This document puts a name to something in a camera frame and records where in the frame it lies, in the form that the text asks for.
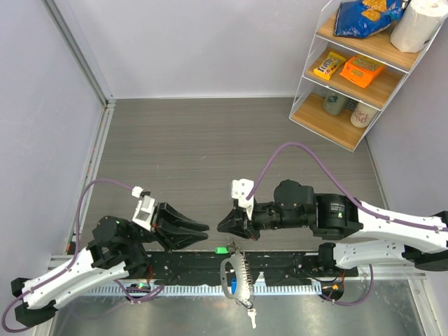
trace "white wall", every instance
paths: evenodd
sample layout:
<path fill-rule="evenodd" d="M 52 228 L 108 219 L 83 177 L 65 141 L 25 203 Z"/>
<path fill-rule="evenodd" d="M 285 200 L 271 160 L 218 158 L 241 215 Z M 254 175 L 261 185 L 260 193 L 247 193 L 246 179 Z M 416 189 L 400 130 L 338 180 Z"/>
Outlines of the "white wall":
<path fill-rule="evenodd" d="M 67 1 L 115 98 L 294 95 L 327 3 Z"/>
<path fill-rule="evenodd" d="M 102 107 L 40 0 L 1 1 L 0 60 L 3 312 L 64 250 Z"/>
<path fill-rule="evenodd" d="M 368 134 L 392 210 L 433 215 L 448 210 L 448 55 L 446 22 L 421 63 Z M 439 321 L 448 330 L 448 272 L 428 275 Z"/>

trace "white shelf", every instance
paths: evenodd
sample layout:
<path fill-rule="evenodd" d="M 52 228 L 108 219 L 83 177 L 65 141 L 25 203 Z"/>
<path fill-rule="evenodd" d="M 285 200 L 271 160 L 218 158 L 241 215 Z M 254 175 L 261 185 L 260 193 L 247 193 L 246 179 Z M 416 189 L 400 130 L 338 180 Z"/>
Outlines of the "white shelf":
<path fill-rule="evenodd" d="M 416 53 L 400 52 L 396 49 L 389 41 L 390 30 L 382 31 L 368 38 L 333 36 L 336 12 L 340 2 L 340 0 L 330 0 L 321 11 L 289 118 L 329 141 L 339 144 L 349 151 L 355 151 L 415 66 L 426 54 L 437 36 L 438 30 L 426 47 Z M 385 63 L 387 68 L 366 88 L 358 87 L 341 77 L 342 68 L 339 68 L 330 80 L 324 80 L 314 75 L 312 69 L 316 68 L 333 50 L 329 43 L 345 49 L 345 51 L 336 50 L 336 53 L 343 54 L 347 58 L 355 53 L 360 53 Z M 333 116 L 328 115 L 322 109 L 323 99 L 319 96 L 323 96 L 326 91 L 317 90 L 316 86 L 336 91 L 354 101 L 363 102 L 377 109 L 378 113 L 366 128 L 356 129 L 348 118 L 351 113 L 349 110 L 344 110 L 341 115 Z"/>

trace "green tag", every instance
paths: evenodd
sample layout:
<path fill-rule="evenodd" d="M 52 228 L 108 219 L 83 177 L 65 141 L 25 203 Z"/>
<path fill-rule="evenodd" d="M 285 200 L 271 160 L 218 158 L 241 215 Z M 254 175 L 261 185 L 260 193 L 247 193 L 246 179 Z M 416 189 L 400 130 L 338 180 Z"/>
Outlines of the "green tag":
<path fill-rule="evenodd" d="M 215 248 L 215 253 L 216 254 L 229 254 L 229 250 L 225 246 L 220 246 L 220 247 Z"/>

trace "metal table surface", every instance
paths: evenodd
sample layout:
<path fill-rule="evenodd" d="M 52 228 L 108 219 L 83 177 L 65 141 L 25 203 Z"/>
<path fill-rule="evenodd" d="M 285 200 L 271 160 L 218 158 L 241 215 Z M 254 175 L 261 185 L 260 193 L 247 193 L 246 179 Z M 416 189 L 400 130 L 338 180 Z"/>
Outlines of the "metal table surface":
<path fill-rule="evenodd" d="M 346 281 L 344 301 L 361 298 L 369 281 Z M 80 297 L 62 309 L 50 335 L 425 335 L 407 280 L 378 280 L 370 298 L 341 307 L 317 295 L 255 299 L 257 328 L 225 297 L 161 297 L 142 305 L 121 297 Z M 107 313 L 111 308 L 121 307 Z"/>

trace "key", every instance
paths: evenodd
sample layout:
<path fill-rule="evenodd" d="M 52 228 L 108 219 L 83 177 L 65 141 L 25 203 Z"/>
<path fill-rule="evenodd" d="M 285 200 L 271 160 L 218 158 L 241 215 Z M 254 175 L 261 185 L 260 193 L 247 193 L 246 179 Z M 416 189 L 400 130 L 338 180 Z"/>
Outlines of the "key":
<path fill-rule="evenodd" d="M 252 329 L 257 328 L 257 323 L 255 323 L 255 316 L 256 316 L 256 314 L 257 314 L 257 311 L 255 310 L 255 308 L 247 309 L 247 314 L 248 314 L 249 317 L 251 318 Z"/>

